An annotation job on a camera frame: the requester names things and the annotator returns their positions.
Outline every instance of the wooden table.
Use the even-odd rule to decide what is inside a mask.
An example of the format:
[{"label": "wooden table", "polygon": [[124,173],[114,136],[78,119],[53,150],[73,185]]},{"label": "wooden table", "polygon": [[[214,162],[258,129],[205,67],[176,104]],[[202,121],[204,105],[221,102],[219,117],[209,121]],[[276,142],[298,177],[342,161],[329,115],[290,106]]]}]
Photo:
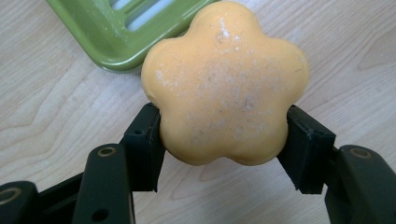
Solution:
[{"label": "wooden table", "polygon": [[[312,77],[299,107],[396,170],[396,2],[239,0],[269,36],[303,49]],[[0,3],[0,185],[39,190],[117,143],[148,100],[139,72],[97,67],[45,1]],[[159,192],[134,194],[138,223],[329,223],[324,195],[295,191],[277,160],[193,167],[165,154]]]}]

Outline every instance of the light wood tabletop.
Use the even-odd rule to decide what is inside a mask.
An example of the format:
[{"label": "light wood tabletop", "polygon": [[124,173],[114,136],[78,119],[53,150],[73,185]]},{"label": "light wood tabletop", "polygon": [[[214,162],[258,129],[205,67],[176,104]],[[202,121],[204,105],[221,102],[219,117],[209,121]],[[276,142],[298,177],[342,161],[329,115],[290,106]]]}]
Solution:
[{"label": "light wood tabletop", "polygon": [[[311,79],[297,106],[336,147],[368,147],[395,171],[396,2],[238,2],[305,52]],[[96,66],[46,1],[0,3],[0,185],[41,191],[81,173],[147,102],[140,72]],[[137,223],[329,223],[324,192],[296,191],[277,159],[189,166],[166,153],[158,193],[135,193],[134,209]]]}]

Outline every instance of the flower-shaped soap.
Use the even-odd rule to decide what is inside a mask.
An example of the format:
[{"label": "flower-shaped soap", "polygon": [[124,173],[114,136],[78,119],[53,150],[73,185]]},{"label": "flower-shaped soap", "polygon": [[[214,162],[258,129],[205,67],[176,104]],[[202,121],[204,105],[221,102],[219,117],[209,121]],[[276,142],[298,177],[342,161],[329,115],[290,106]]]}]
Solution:
[{"label": "flower-shaped soap", "polygon": [[155,45],[142,68],[145,94],[161,111],[163,144],[193,165],[274,158],[287,139],[287,111],[308,79],[304,54],[266,36],[234,2],[204,7],[186,34]]}]

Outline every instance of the green soap dish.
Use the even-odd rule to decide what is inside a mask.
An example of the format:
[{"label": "green soap dish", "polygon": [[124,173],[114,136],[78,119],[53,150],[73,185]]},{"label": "green soap dish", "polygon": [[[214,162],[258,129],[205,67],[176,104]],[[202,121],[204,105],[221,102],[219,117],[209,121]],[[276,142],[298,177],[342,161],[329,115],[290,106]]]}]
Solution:
[{"label": "green soap dish", "polygon": [[128,72],[159,40],[181,35],[217,0],[47,0],[98,66]]}]

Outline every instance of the metal screw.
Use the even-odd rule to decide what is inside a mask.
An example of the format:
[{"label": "metal screw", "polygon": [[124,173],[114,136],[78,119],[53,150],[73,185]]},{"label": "metal screw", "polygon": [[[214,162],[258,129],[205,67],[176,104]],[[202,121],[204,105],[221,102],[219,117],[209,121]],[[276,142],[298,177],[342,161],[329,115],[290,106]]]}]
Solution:
[{"label": "metal screw", "polygon": [[22,190],[19,188],[9,188],[5,189],[0,192],[0,205],[9,203],[13,201],[14,199],[18,198],[20,194],[22,193]]},{"label": "metal screw", "polygon": [[353,147],[349,150],[352,155],[356,157],[360,157],[362,159],[370,159],[372,158],[372,154],[364,149]]},{"label": "metal screw", "polygon": [[116,153],[116,149],[114,147],[104,147],[98,151],[98,156],[100,157],[108,157]]}]

